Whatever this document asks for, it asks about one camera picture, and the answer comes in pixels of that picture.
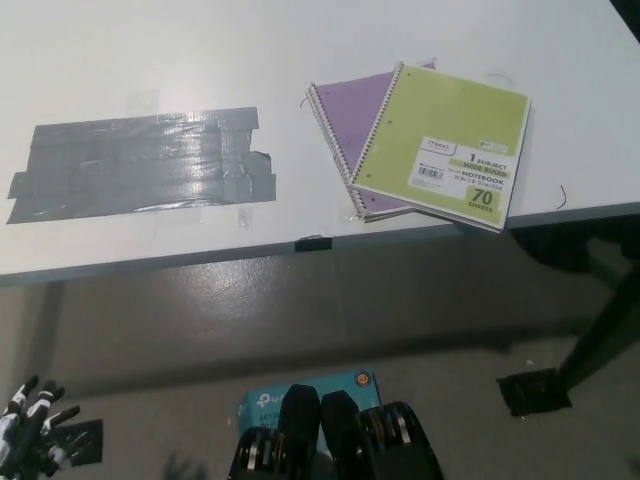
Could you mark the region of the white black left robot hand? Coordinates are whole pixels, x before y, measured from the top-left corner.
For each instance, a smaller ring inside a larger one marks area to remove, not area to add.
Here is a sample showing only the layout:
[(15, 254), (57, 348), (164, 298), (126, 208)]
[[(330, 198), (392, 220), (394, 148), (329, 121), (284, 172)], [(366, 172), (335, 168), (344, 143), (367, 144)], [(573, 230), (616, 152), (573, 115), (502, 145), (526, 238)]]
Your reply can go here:
[(29, 377), (1, 413), (2, 479), (37, 479), (40, 474), (51, 478), (69, 456), (68, 449), (58, 444), (48, 450), (45, 446), (56, 427), (80, 413), (80, 406), (50, 415), (51, 406), (65, 394), (54, 380), (47, 381), (28, 405), (38, 383), (37, 375)]

